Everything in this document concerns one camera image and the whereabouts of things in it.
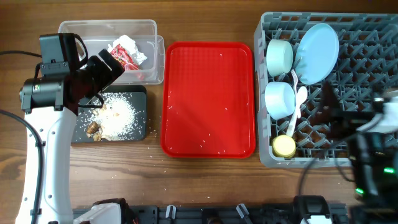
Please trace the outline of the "red snack wrapper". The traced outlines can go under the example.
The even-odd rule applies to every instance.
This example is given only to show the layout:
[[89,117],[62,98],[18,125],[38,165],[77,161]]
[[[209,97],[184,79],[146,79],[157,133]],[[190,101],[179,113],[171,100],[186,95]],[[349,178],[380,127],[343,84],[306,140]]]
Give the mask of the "red snack wrapper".
[[108,45],[108,52],[115,58],[125,70],[138,70],[139,66],[133,61],[128,51],[118,44],[115,47]]

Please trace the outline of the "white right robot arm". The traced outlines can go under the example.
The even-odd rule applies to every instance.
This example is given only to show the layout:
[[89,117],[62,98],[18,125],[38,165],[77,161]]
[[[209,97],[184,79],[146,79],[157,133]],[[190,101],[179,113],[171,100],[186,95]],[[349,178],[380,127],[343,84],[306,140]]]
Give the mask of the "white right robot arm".
[[362,203],[351,207],[351,223],[397,223],[397,150],[384,138],[397,132],[397,89],[371,94],[372,111],[344,111],[328,82],[311,124],[330,124],[330,149],[346,143],[355,186]]

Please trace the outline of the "light blue bowl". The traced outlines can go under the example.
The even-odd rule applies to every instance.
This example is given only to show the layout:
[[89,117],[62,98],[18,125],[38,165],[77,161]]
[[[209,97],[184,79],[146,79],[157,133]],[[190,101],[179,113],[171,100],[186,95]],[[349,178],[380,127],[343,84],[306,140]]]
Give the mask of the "light blue bowl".
[[272,119],[282,119],[293,114],[295,93],[286,82],[268,83],[265,89],[265,104]]

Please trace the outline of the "white napkin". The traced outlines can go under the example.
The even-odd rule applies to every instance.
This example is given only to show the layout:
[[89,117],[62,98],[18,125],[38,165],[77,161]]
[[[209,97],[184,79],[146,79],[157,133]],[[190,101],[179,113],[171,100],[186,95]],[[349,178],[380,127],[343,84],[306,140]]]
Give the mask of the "white napkin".
[[145,60],[147,60],[147,56],[145,56],[145,54],[138,49],[136,41],[131,39],[127,35],[120,36],[113,42],[112,45],[109,45],[115,47],[118,44],[121,44],[128,51],[133,61],[137,65],[141,65]]

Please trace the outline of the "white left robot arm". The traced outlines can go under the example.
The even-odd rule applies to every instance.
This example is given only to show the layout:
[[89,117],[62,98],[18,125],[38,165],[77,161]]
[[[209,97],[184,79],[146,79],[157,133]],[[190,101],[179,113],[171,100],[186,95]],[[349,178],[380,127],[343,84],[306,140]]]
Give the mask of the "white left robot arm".
[[27,160],[16,223],[72,223],[70,147],[80,100],[98,96],[124,72],[106,50],[84,61],[48,63],[50,73],[20,92]]

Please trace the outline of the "white plastic spoon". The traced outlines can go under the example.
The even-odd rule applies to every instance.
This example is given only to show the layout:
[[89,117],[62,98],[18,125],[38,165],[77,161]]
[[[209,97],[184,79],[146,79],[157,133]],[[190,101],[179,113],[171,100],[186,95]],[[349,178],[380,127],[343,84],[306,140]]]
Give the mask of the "white plastic spoon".
[[308,97],[308,90],[305,86],[301,86],[297,94],[295,96],[296,102],[295,102],[295,111],[290,119],[289,126],[287,128],[286,134],[290,137],[293,136],[294,130],[295,130],[295,125],[297,122],[298,114],[300,113],[300,106],[305,103],[305,100]]

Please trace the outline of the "green bowl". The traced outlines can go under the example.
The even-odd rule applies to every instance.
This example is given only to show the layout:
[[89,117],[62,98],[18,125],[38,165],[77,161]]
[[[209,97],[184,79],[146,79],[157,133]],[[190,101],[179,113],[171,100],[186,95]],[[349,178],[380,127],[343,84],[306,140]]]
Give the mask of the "green bowl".
[[272,39],[266,51],[268,74],[272,77],[289,73],[293,65],[293,49],[285,40]]

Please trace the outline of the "light blue plate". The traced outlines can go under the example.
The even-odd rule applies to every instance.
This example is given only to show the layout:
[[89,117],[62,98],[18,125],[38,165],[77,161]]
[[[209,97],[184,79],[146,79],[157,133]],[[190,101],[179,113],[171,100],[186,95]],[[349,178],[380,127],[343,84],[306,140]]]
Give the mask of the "light blue plate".
[[335,30],[326,23],[311,27],[300,41],[296,60],[299,60],[295,71],[299,80],[312,85],[324,80],[333,70],[338,54],[339,40]]

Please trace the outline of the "rice and food scraps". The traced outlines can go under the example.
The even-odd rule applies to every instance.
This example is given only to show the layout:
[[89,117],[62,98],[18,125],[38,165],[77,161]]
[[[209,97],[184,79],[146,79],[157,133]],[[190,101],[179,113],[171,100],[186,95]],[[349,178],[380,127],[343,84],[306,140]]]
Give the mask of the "rice and food scraps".
[[82,128],[85,135],[94,141],[123,141],[134,126],[136,109],[122,93],[103,93],[101,108],[84,112]]

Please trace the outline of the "yellow plastic cup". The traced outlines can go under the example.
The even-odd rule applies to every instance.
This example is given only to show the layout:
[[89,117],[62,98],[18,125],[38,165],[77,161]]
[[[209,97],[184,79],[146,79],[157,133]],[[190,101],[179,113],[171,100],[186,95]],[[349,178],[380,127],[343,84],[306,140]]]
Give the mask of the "yellow plastic cup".
[[277,157],[291,158],[296,152],[296,144],[292,137],[280,135],[273,139],[272,150]]

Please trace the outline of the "white plastic fork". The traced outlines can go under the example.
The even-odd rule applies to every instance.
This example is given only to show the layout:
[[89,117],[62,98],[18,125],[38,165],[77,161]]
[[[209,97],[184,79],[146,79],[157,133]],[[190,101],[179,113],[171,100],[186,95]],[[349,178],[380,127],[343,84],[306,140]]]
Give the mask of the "white plastic fork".
[[293,79],[292,89],[293,89],[293,91],[294,91],[294,94],[297,95],[297,84],[298,84],[298,82],[299,82],[298,76],[297,76],[297,74],[296,74],[296,72],[295,72],[294,69],[292,69],[292,70],[290,71],[290,73],[291,73],[292,79]]

